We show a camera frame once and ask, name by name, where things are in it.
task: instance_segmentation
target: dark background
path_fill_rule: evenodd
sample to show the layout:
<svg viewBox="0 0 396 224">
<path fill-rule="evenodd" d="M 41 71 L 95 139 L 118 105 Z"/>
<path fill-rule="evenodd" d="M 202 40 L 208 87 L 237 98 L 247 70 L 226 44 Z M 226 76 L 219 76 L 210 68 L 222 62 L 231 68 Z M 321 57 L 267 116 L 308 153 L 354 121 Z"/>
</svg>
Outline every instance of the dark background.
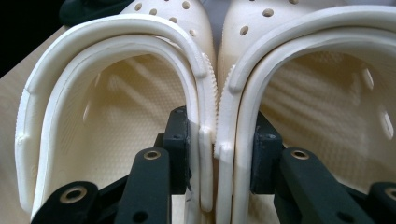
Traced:
<svg viewBox="0 0 396 224">
<path fill-rule="evenodd" d="M 58 14 L 63 1 L 10 0 L 2 2 L 0 77 L 62 26 Z"/>
</svg>

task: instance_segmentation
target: white rubber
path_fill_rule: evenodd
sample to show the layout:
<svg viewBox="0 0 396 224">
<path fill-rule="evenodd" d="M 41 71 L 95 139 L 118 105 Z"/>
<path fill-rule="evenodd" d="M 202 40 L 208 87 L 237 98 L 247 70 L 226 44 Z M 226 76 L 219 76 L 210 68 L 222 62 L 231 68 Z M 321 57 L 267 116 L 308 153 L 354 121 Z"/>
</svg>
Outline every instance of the white rubber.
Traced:
<svg viewBox="0 0 396 224">
<path fill-rule="evenodd" d="M 121 12 L 121 14 L 125 13 L 150 14 L 168 19 L 190 34 L 205 54 L 210 66 L 207 69 L 210 70 L 211 79 L 197 83 L 199 92 L 206 92 L 206 95 L 198 98 L 201 116 L 199 126 L 200 200 L 201 208 L 210 212 L 213 207 L 212 143 L 216 138 L 218 91 L 214 74 L 216 67 L 211 67 L 212 64 L 216 64 L 216 54 L 210 21 L 205 8 L 199 0 L 136 0 Z"/>
<path fill-rule="evenodd" d="M 195 31 L 197 33 L 201 32 L 199 27 L 196 27 Z M 118 39 L 114 39 L 117 38 L 117 36 L 141 35 L 141 34 L 146 35 L 147 40 L 141 42 L 144 38 L 138 37 L 140 38 L 139 43 L 141 43 L 142 46 L 137 47 L 139 45 L 138 44 L 136 45 L 136 43 L 134 43 L 132 46 L 135 48 L 130 47 L 129 50 L 131 51 L 129 52 L 126 52 L 120 46 L 120 43 L 114 43 L 113 45 L 112 44 L 113 42 L 111 42 L 111 40 L 113 41 L 117 40 L 118 42 L 119 41 Z M 161 130 L 161 129 L 159 130 L 158 125 L 160 124 L 162 126 L 162 124 L 166 122 L 169 113 L 169 111 L 161 111 L 161 110 L 163 110 L 164 108 L 168 108 L 169 106 L 176 107 L 186 103 L 187 103 L 187 107 L 191 110 L 189 112 L 189 119 L 192 120 L 193 126 L 194 125 L 196 126 L 196 127 L 192 127 L 192 130 L 196 132 L 194 134 L 197 134 L 197 136 L 199 134 L 199 137 L 202 140 L 200 140 L 201 142 L 200 146 L 198 146 L 198 144 L 200 143 L 198 142 L 197 138 L 195 138 L 196 140 L 195 139 L 193 140 L 196 141 L 196 144 L 193 143 L 193 145 L 196 145 L 196 147 L 195 148 L 193 147 L 193 151 L 191 152 L 192 154 L 191 171 L 193 173 L 193 177 L 191 178 L 192 195 L 188 196 L 188 197 L 192 197 L 192 200 L 190 202 L 191 206 L 189 206 L 186 212 L 185 221 L 189 223 L 190 222 L 197 223 L 200 221 L 201 217 L 205 219 L 205 213 L 201 212 L 200 209 L 200 195 L 201 195 L 201 201 L 204 202 L 203 205 L 201 205 L 203 207 L 202 208 L 203 211 L 210 211 L 212 206 L 211 200 L 212 200 L 212 192 L 213 192 L 213 190 L 210 187 L 213 184 L 213 180 L 212 180 L 213 177 L 211 173 L 212 170 L 210 169 L 210 167 L 203 166 L 202 164 L 207 164 L 207 163 L 212 164 L 211 156 L 209 157 L 206 156 L 207 154 L 211 155 L 212 149 L 211 147 L 210 148 L 204 148 L 204 147 L 211 146 L 211 144 L 208 143 L 211 143 L 212 139 L 214 139 L 214 130 L 216 125 L 215 120 L 216 120 L 217 90 L 216 90 L 216 82 L 214 78 L 213 68 L 211 67 L 210 59 L 209 59 L 213 57 L 213 55 L 206 56 L 206 55 L 210 55 L 213 52 L 213 50 L 212 52 L 205 52 L 204 50 L 202 50 L 202 47 L 206 49 L 208 49 L 208 47 L 197 45 L 194 39 L 195 37 L 197 36 L 191 36 L 191 34 L 185 32 L 183 29 L 181 29 L 173 22 L 169 20 L 165 20 L 160 17 L 156 17 L 152 15 L 124 14 L 114 17 L 108 17 L 97 21 L 90 21 L 78 25 L 76 27 L 73 27 L 70 30 L 68 30 L 65 34 L 63 34 L 61 37 L 59 37 L 49 47 L 49 49 L 44 53 L 44 55 L 37 63 L 34 71 L 32 72 L 32 75 L 30 75 L 29 80 L 26 83 L 21 98 L 20 110 L 17 120 L 17 131 L 16 131 L 17 173 L 18 173 L 18 182 L 19 182 L 19 191 L 20 191 L 20 201 L 22 207 L 26 211 L 32 212 L 32 204 L 33 201 L 35 201 L 35 208 L 33 211 L 34 214 L 35 210 L 38 208 L 40 204 L 43 203 L 43 200 L 45 200 L 49 196 L 50 192 L 56 188 L 59 188 L 62 184 L 64 184 L 64 181 L 70 182 L 71 179 L 75 180 L 76 178 L 81 176 L 89 178 L 90 176 L 92 180 L 96 180 L 97 182 L 100 182 L 99 185 L 103 187 L 105 184 L 109 184 L 111 182 L 111 181 L 108 182 L 109 179 L 114 181 L 115 179 L 120 177 L 121 173 L 126 174 L 129 172 L 130 166 L 132 165 L 131 161 L 133 160 L 133 158 L 128 158 L 127 161 L 124 162 L 113 161 L 114 164 L 108 164 L 106 169 L 105 168 L 103 169 L 106 170 L 105 174 L 96 175 L 96 171 L 98 169 L 98 166 L 100 166 L 100 162 L 103 162 L 100 161 L 101 158 L 99 158 L 99 156 L 96 158 L 97 160 L 93 160 L 99 163 L 96 164 L 87 163 L 87 161 L 84 160 L 87 158 L 86 157 L 84 158 L 84 156 L 81 155 L 78 156 L 73 153 L 67 154 L 68 156 L 65 156 L 62 155 L 62 151 L 77 150 L 76 147 L 82 147 L 82 145 L 79 145 L 78 143 L 83 144 L 84 141 L 86 141 L 83 145 L 84 147 L 87 147 L 86 149 L 87 153 L 88 151 L 92 152 L 92 149 L 89 149 L 89 147 L 92 146 L 93 148 L 94 142 L 90 142 L 90 139 L 84 140 L 83 137 L 76 135 L 76 133 L 74 133 L 73 131 L 74 130 L 73 128 L 76 128 L 78 130 L 81 129 L 87 130 L 88 127 L 84 127 L 84 122 L 83 122 L 83 120 L 87 119 L 87 117 L 85 116 L 92 114 L 92 117 L 95 118 L 94 114 L 96 112 L 95 113 L 90 112 L 89 110 L 90 105 L 89 106 L 85 105 L 87 107 L 87 110 L 84 110 L 86 112 L 86 115 L 82 117 L 83 119 L 78 116 L 81 115 L 80 114 L 81 109 L 85 108 L 84 105 L 81 104 L 81 102 L 84 102 L 85 100 L 85 103 L 87 103 L 90 100 L 89 94 L 87 92 L 92 92 L 93 84 L 90 81 L 94 79 L 93 77 L 94 72 L 96 72 L 96 74 L 99 72 L 100 74 L 101 70 L 99 69 L 99 67 L 103 69 L 105 68 L 105 65 L 110 65 L 111 63 L 114 63 L 115 62 L 114 60 L 125 59 L 127 56 L 135 56 L 138 60 L 140 60 L 140 62 L 135 61 L 134 67 L 137 66 L 144 68 L 146 66 L 145 63 L 149 62 L 153 64 L 151 66 L 156 73 L 164 72 L 166 77 L 167 75 L 169 75 L 170 77 L 176 77 L 173 79 L 172 78 L 169 79 L 167 77 L 168 81 L 166 81 L 165 79 L 163 82 L 161 81 L 159 82 L 158 79 L 157 81 L 155 81 L 156 80 L 155 77 L 158 75 L 154 76 L 149 73 L 151 66 L 146 68 L 148 70 L 137 69 L 135 71 L 136 74 L 140 74 L 143 77 L 146 76 L 146 78 L 147 76 L 151 76 L 152 78 L 154 78 L 151 81 L 154 81 L 154 84 L 159 85 L 159 86 L 154 85 L 155 88 L 159 88 L 158 91 L 154 89 L 154 90 L 149 90 L 149 92 L 143 91 L 144 93 L 157 94 L 157 98 L 159 98 L 158 92 L 167 90 L 169 92 L 163 92 L 160 93 L 160 95 L 169 94 L 170 99 L 172 99 L 172 97 L 175 97 L 175 100 L 173 101 L 172 104 L 168 104 L 169 102 L 166 101 L 161 102 L 161 100 L 160 102 L 156 103 L 158 105 L 155 105 L 150 102 L 147 102 L 146 105 L 137 104 L 138 106 L 138 108 L 136 108 L 137 111 L 139 110 L 141 111 L 141 109 L 139 108 L 145 108 L 148 109 L 148 111 L 150 111 L 151 109 L 152 110 L 157 109 L 157 111 L 160 110 L 159 112 L 155 112 L 154 114 L 155 116 L 159 116 L 159 119 L 162 121 L 161 122 L 158 122 L 160 120 L 156 121 L 157 127 L 148 127 L 149 133 L 141 133 L 147 136 L 145 138 L 146 141 L 148 138 L 150 138 L 150 142 L 149 142 L 150 145 L 153 143 L 151 139 L 152 136 L 155 136 L 156 133 Z M 123 41 L 127 41 L 124 37 L 120 37 L 120 39 L 122 39 Z M 149 46 L 148 41 L 150 40 L 152 40 L 152 44 L 155 43 L 155 47 Z M 209 41 L 206 42 L 206 44 L 208 46 L 211 46 Z M 97 50 L 98 53 L 90 56 L 90 54 L 92 53 L 91 50 Z M 165 59 L 165 61 L 159 60 L 158 57 L 152 58 L 153 56 L 147 56 L 147 57 L 138 56 L 141 54 L 148 54 L 148 53 L 159 54 L 161 55 L 161 57 Z M 115 58 L 114 59 L 106 58 L 106 56 L 109 57 L 114 56 Z M 98 65 L 97 64 L 98 62 L 95 62 L 96 59 L 102 60 L 103 63 L 101 63 L 101 65 Z M 95 66 L 94 68 L 91 67 L 91 70 L 90 69 L 86 70 L 85 73 L 78 72 L 78 70 L 75 70 L 78 69 L 79 66 L 81 66 L 81 68 L 84 66 L 88 66 L 89 64 L 87 62 L 89 62 L 90 60 L 93 60 L 91 63 L 96 64 L 97 66 Z M 107 73 L 107 75 L 110 77 L 111 76 L 117 77 L 118 75 L 120 75 L 121 77 L 125 76 L 122 75 L 124 73 L 122 73 L 120 68 L 117 68 L 117 66 L 122 67 L 121 64 L 118 63 L 118 65 L 112 65 L 109 68 L 103 70 L 103 73 Z M 172 75 L 172 73 L 174 73 L 172 72 L 172 67 L 175 69 L 174 75 Z M 184 77 L 184 79 L 179 79 L 176 76 L 176 74 L 178 74 L 179 77 Z M 78 80 L 80 80 L 79 78 L 82 77 L 84 77 L 82 79 L 83 82 L 72 81 L 74 80 L 73 78 L 77 78 Z M 110 87 L 104 85 L 106 79 L 102 80 L 102 78 L 100 77 L 103 77 L 103 75 L 97 77 L 96 82 L 97 84 L 98 83 L 101 84 L 102 85 L 101 88 L 103 88 L 103 90 L 107 91 L 108 93 Z M 180 81 L 183 84 L 181 85 L 183 88 L 177 88 L 177 85 L 175 86 L 175 84 L 180 83 Z M 120 88 L 120 87 L 121 86 L 116 85 L 115 87 L 113 86 L 112 88 Z M 76 91 L 73 92 L 68 91 L 70 95 L 68 95 L 69 93 L 67 94 L 64 93 L 64 91 L 72 90 L 72 89 Z M 139 113 L 140 116 L 142 115 L 149 116 L 149 113 L 144 110 Z M 148 119 L 142 120 L 142 124 L 140 125 L 141 127 L 144 127 L 145 125 L 144 121 L 148 121 Z M 65 135 L 57 135 L 56 133 L 58 132 L 60 133 L 66 132 L 66 133 Z M 119 135 L 117 135 L 117 132 L 114 132 L 115 135 L 110 136 L 110 138 L 114 138 L 112 139 L 112 141 L 117 142 L 118 138 L 120 138 L 119 140 L 124 139 L 124 141 L 126 141 L 127 138 L 123 137 L 124 135 L 120 134 L 122 130 L 118 130 L 118 132 Z M 100 139 L 100 136 L 102 136 L 99 134 L 99 132 L 96 132 L 95 134 L 97 135 L 93 135 L 93 139 L 96 140 Z M 128 134 L 128 136 L 136 134 L 136 136 L 138 136 L 138 133 L 124 133 L 124 134 Z M 68 137 L 70 141 L 64 141 L 62 137 Z M 147 142 L 145 143 L 145 141 L 142 140 L 141 144 L 146 145 L 148 143 Z M 105 150 L 104 147 L 106 147 L 106 145 L 103 145 L 102 148 L 99 148 L 97 150 Z M 110 150 L 123 151 L 125 150 L 125 147 L 112 148 Z M 77 172 L 81 170 L 84 170 L 87 173 L 82 174 L 82 172 L 81 173 Z M 205 188 L 201 188 L 203 190 L 201 193 L 199 192 L 200 184 L 205 186 Z"/>
<path fill-rule="evenodd" d="M 222 91 L 225 79 L 236 61 L 263 35 L 311 12 L 342 5 L 345 5 L 343 0 L 232 0 L 219 48 L 219 90 Z"/>
</svg>

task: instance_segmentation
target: table surface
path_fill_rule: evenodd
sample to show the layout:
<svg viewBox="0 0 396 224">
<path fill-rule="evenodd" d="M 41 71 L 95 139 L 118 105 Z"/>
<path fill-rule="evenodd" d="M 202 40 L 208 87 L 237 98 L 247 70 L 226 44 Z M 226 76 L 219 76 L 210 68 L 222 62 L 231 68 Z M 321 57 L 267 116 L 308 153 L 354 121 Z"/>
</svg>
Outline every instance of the table surface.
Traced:
<svg viewBox="0 0 396 224">
<path fill-rule="evenodd" d="M 19 203 L 14 157 L 18 106 L 23 87 L 36 62 L 64 31 L 65 28 L 60 28 L 0 79 L 0 223 L 29 223 L 29 216 Z"/>
</svg>

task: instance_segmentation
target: white clog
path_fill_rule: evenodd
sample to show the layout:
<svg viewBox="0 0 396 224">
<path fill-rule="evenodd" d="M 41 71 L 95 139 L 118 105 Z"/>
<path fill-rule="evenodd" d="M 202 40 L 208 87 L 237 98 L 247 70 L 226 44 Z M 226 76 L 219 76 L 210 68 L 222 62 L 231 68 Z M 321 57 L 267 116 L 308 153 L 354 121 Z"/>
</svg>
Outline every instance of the white clog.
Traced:
<svg viewBox="0 0 396 224">
<path fill-rule="evenodd" d="M 224 25 L 217 223 L 277 220 L 271 198 L 249 195 L 259 110 L 287 146 L 317 153 L 344 183 L 395 181 L 396 7 L 257 2 L 233 1 Z M 340 7 L 321 9 L 331 5 Z"/>
<path fill-rule="evenodd" d="M 128 174 L 134 154 L 152 146 L 181 105 L 195 136 L 185 221 L 205 220 L 211 210 L 217 89 L 209 22 L 199 1 L 169 3 L 180 10 L 155 2 L 135 1 L 122 15 L 71 28 L 30 75 L 15 148 L 21 205 L 32 215 L 61 185 L 104 187 Z"/>
</svg>

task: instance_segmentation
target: bolt hole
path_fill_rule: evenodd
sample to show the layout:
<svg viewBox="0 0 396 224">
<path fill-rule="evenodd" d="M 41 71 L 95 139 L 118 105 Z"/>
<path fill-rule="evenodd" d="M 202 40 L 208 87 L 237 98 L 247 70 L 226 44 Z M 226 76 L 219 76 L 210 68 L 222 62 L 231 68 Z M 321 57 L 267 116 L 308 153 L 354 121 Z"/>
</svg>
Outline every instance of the bolt hole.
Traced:
<svg viewBox="0 0 396 224">
<path fill-rule="evenodd" d="M 396 201 L 396 188 L 387 188 L 385 192 L 393 201 Z"/>
<path fill-rule="evenodd" d="M 136 4 L 136 6 L 134 6 L 134 10 L 135 11 L 138 11 L 138 10 L 140 10 L 142 8 L 142 4 L 141 3 L 138 3 L 138 4 Z"/>
<path fill-rule="evenodd" d="M 267 8 L 262 12 L 264 17 L 272 17 L 274 16 L 274 11 L 271 8 Z"/>
<path fill-rule="evenodd" d="M 181 5 L 183 6 L 184 9 L 189 9 L 190 8 L 190 3 L 187 2 L 187 1 L 184 1 Z"/>
<path fill-rule="evenodd" d="M 176 19 L 175 17 L 170 18 L 169 21 L 172 21 L 172 22 L 174 22 L 174 23 L 177 23 L 177 19 Z"/>
<path fill-rule="evenodd" d="M 294 158 L 298 159 L 298 160 L 308 160 L 308 158 L 309 158 L 309 155 L 308 155 L 308 154 L 306 154 L 305 152 L 300 151 L 300 150 L 294 150 L 294 151 L 292 151 L 292 152 L 291 152 L 291 155 L 292 155 Z"/>
<path fill-rule="evenodd" d="M 73 191 L 69 192 L 68 194 L 66 194 L 66 198 L 74 199 L 74 198 L 77 198 L 79 195 L 81 195 L 80 190 L 73 190 Z"/>
<path fill-rule="evenodd" d="M 153 15 L 153 16 L 155 16 L 155 15 L 157 15 L 157 9 L 152 9 L 150 12 L 149 12 L 149 14 L 150 15 Z"/>
<path fill-rule="evenodd" d="M 346 223 L 354 223 L 355 222 L 355 218 L 353 218 L 353 216 L 351 216 L 348 213 L 337 212 L 337 216 L 338 216 L 338 218 L 340 218 L 342 221 L 344 221 Z"/>
<path fill-rule="evenodd" d="M 161 157 L 161 153 L 159 151 L 149 151 L 146 152 L 144 155 L 144 158 L 149 161 L 156 160 L 160 157 Z"/>
<path fill-rule="evenodd" d="M 82 186 L 75 186 L 66 190 L 60 198 L 61 203 L 76 203 L 87 194 L 87 189 Z"/>
<path fill-rule="evenodd" d="M 136 212 L 133 216 L 133 221 L 136 223 L 143 223 L 149 218 L 147 212 Z"/>
<path fill-rule="evenodd" d="M 194 36 L 194 37 L 197 36 L 197 33 L 194 30 L 189 30 L 189 33 L 191 36 Z"/>
<path fill-rule="evenodd" d="M 241 31 L 239 32 L 240 35 L 245 35 L 248 33 L 248 26 L 244 26 L 241 28 Z"/>
</svg>

